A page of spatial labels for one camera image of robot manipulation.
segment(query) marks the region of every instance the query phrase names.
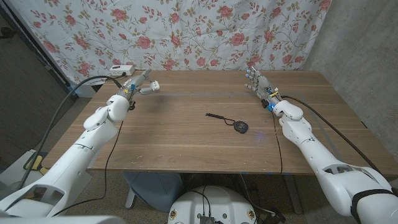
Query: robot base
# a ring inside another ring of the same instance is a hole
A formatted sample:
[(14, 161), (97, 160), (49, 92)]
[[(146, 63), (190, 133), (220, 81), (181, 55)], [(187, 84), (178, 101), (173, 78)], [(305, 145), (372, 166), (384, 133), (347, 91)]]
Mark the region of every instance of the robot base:
[[(174, 202), (170, 209), (168, 224), (199, 224), (203, 213), (206, 217), (210, 216), (209, 204), (201, 195), (203, 187), (193, 190), (200, 194), (189, 191)], [(256, 214), (253, 207), (235, 191), (226, 187), (207, 186), (204, 195), (210, 203), (210, 217), (214, 218), (212, 223), (218, 221), (224, 224), (254, 223)]]

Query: black strap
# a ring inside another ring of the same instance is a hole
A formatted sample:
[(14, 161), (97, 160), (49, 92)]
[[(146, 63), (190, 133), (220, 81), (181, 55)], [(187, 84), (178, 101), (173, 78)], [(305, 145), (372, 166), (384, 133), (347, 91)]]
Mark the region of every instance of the black strap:
[(355, 220), (361, 224), (361, 220), (359, 219), (358, 211), (356, 210), (356, 206), (358, 205), (359, 200), (362, 198), (365, 198), (370, 195), (374, 194), (392, 194), (394, 195), (391, 191), (386, 190), (386, 189), (373, 189), (373, 190), (365, 190), (360, 193), (357, 193), (353, 197), (352, 201), (352, 206), (351, 206), (351, 214), (354, 216)]

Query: round black object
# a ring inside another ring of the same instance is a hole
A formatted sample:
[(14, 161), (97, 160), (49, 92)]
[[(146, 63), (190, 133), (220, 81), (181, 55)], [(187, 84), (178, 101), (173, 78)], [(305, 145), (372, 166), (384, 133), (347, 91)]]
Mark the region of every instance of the round black object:
[(246, 123), (243, 122), (243, 121), (235, 121), (235, 122), (234, 122), (234, 129), (235, 129), (237, 132), (239, 132), (239, 133), (241, 133), (241, 134), (244, 134), (246, 131), (248, 131), (249, 126), (248, 126), (248, 124), (246, 124)]

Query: black cable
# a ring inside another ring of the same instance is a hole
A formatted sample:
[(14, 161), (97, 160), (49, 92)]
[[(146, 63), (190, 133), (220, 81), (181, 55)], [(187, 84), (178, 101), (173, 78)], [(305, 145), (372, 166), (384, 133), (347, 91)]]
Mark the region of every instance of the black cable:
[[(215, 115), (215, 114), (207, 113), (206, 116), (211, 116), (211, 117), (218, 118), (218, 119), (224, 119), (224, 122), (225, 122), (227, 125), (230, 125), (230, 126), (234, 125), (234, 123), (235, 123), (235, 120), (228, 119), (228, 118), (224, 118), (223, 116), (220, 116), (220, 115)], [(226, 122), (226, 120), (228, 120), (228, 121), (233, 121), (234, 123), (228, 124), (228, 123)]]
[(282, 171), (284, 169), (284, 164), (282, 162), (282, 153), (280, 151), (280, 145), (279, 145), (279, 139), (278, 139), (278, 134), (276, 133), (276, 124), (275, 124), (275, 116), (274, 113), (271, 111), (272, 113), (272, 120), (274, 120), (274, 129), (275, 129), (275, 137), (276, 137), (276, 141), (278, 143), (278, 148), (279, 148), (279, 157), (280, 157), (280, 174), (282, 175)]
[(263, 212), (270, 213), (272, 216), (276, 215), (275, 212), (270, 211), (270, 210), (266, 210), (266, 209), (264, 209), (264, 208), (261, 208), (260, 206), (256, 205), (255, 203), (253, 203), (253, 202), (251, 201), (250, 195), (249, 195), (249, 191), (248, 191), (248, 187), (246, 186), (246, 183), (245, 183), (245, 181), (244, 181), (243, 175), (240, 174), (240, 176), (241, 176), (241, 178), (242, 178), (243, 185), (244, 185), (244, 189), (245, 189), (245, 191), (246, 191), (246, 193), (247, 193), (247, 195), (248, 195), (248, 201), (250, 202), (250, 204), (251, 204), (253, 207), (256, 207), (257, 209), (262, 210)]
[(18, 185), (18, 187), (17, 187), (17, 190), (20, 190), (20, 189), (24, 186), (25, 181), (26, 181), (26, 179), (27, 179), (27, 177), (28, 177), (30, 171), (31, 171), (32, 168), (33, 168), (34, 161), (36, 161), (37, 156), (39, 155), (40, 151), (42, 150), (43, 145), (44, 145), (44, 142), (45, 142), (45, 140), (47, 139), (47, 137), (49, 136), (51, 127), (52, 127), (52, 125), (53, 125), (55, 119), (57, 118), (57, 116), (58, 116), (58, 114), (59, 114), (59, 112), (60, 112), (61, 107), (63, 106), (63, 104), (66, 102), (66, 100), (69, 98), (69, 96), (72, 95), (72, 93), (74, 93), (79, 87), (82, 86), (82, 84), (84, 84), (84, 83), (86, 83), (86, 82), (88, 82), (88, 81), (90, 81), (90, 80), (97, 79), (97, 78), (109, 78), (110, 80), (112, 80), (112, 81), (115, 82), (115, 84), (118, 86), (118, 88), (122, 88), (122, 85), (120, 85), (120, 83), (119, 83), (116, 79), (111, 78), (111, 77), (107, 77), (107, 76), (105, 76), (105, 75), (98, 75), (98, 76), (96, 76), (96, 77), (86, 78), (85, 80), (83, 80), (83, 81), (81, 81), (79, 84), (77, 84), (77, 86), (75, 86), (75, 87), (73, 88), (73, 90), (70, 91), (70, 92), (66, 95), (66, 97), (62, 100), (62, 102), (61, 102), (60, 105), (58, 106), (57, 110), (55, 111), (55, 113), (54, 113), (54, 115), (53, 115), (53, 117), (52, 117), (52, 119), (51, 119), (51, 121), (50, 121), (50, 124), (49, 124), (49, 126), (48, 126), (48, 128), (47, 128), (47, 130), (45, 130), (44, 136), (43, 136), (43, 138), (42, 138), (42, 140), (41, 140), (41, 142), (40, 142), (40, 146), (39, 146), (38, 150), (36, 150), (36, 152), (34, 153), (34, 155), (33, 155), (33, 157), (32, 157), (32, 162), (29, 164), (29, 167), (27, 168), (27, 170), (26, 170), (24, 176), (22, 177), (21, 181), (19, 182), (19, 185)]
[(234, 123), (228, 124), (228, 123), (226, 122), (226, 120), (228, 120), (228, 121), (233, 121), (233, 122), (235, 122), (235, 120), (228, 119), (228, 118), (224, 118), (224, 122), (225, 122), (227, 125), (230, 125), (230, 126), (234, 125)]
[(197, 192), (196, 190), (189, 190), (189, 192), (195, 192), (195, 193), (197, 193), (197, 194), (200, 194), (200, 195), (202, 195), (206, 200), (207, 200), (207, 204), (209, 205), (209, 214), (211, 214), (211, 210), (210, 210), (210, 202), (209, 202), (209, 200), (207, 199), (207, 197), (206, 197), (206, 195), (205, 194), (202, 194), (202, 193), (199, 193), (199, 192)]
[(203, 202), (203, 216), (206, 216), (205, 215), (205, 199), (204, 199), (204, 197), (205, 197), (205, 189), (206, 189), (206, 186), (207, 185), (205, 185), (205, 187), (203, 188), (203, 192), (201, 193), (201, 200), (202, 200), (202, 202)]
[(118, 76), (118, 77), (113, 77), (114, 79), (120, 79), (126, 76), (126, 72), (123, 72), (122, 75)]
[(55, 217), (55, 216), (59, 215), (60, 213), (64, 212), (65, 210), (68, 210), (69, 208), (72, 208), (72, 207), (74, 207), (74, 206), (76, 206), (76, 205), (81, 205), (81, 204), (86, 203), (86, 202), (92, 202), (92, 201), (95, 201), (95, 200), (101, 200), (101, 199), (104, 199), (104, 198), (105, 198), (105, 196), (106, 196), (106, 168), (108, 167), (108, 162), (109, 162), (109, 159), (110, 159), (111, 156), (112, 156), (112, 153), (113, 153), (114, 148), (116, 147), (116, 143), (118, 143), (118, 139), (119, 139), (119, 135), (120, 135), (120, 130), (122, 129), (122, 126), (123, 126), (123, 121), (122, 121), (122, 123), (120, 124), (120, 128), (119, 128), (119, 131), (118, 131), (118, 136), (116, 137), (116, 141), (115, 141), (114, 144), (113, 144), (112, 151), (111, 151), (111, 153), (109, 153), (108, 159), (106, 160), (105, 171), (104, 171), (104, 184), (105, 184), (104, 195), (103, 195), (102, 197), (100, 197), (100, 198), (92, 198), (92, 199), (85, 200), (85, 201), (82, 201), (82, 202), (74, 203), (73, 205), (70, 205), (70, 206), (68, 206), (68, 207), (66, 207), (66, 208), (64, 208), (64, 209), (62, 209), (61, 211), (57, 212), (57, 213), (54, 214), (52, 217)]
[(292, 100), (295, 100), (301, 104), (303, 104), (304, 106), (306, 106), (308, 109), (310, 109), (312, 112), (314, 112), (322, 121), (324, 121), (327, 125), (329, 125), (329, 127), (331, 129), (333, 129), (340, 137), (342, 137), (353, 149), (355, 149), (355, 151), (376, 171), (378, 171), (380, 174), (380, 170), (373, 164), (373, 162), (365, 156), (365, 154), (363, 154), (361, 152), (361, 150), (359, 150), (346, 136), (344, 136), (344, 134), (342, 134), (341, 132), (339, 132), (331, 123), (329, 123), (329, 121), (327, 121), (322, 115), (320, 115), (316, 110), (314, 110), (310, 105), (304, 103), (303, 101), (296, 99), (294, 97), (291, 96), (281, 96), (282, 98), (289, 98)]

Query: table leg frame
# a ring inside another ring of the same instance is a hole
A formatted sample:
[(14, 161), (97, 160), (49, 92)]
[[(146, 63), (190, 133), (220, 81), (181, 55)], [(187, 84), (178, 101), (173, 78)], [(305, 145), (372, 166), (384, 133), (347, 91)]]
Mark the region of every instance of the table leg frame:
[(292, 175), (284, 175), (285, 185), (287, 187), (287, 191), (289, 192), (290, 201), (293, 205), (293, 211), (296, 214), (302, 214), (303, 208), (301, 205), (299, 192), (297, 190), (296, 182), (294, 181), (294, 176)]

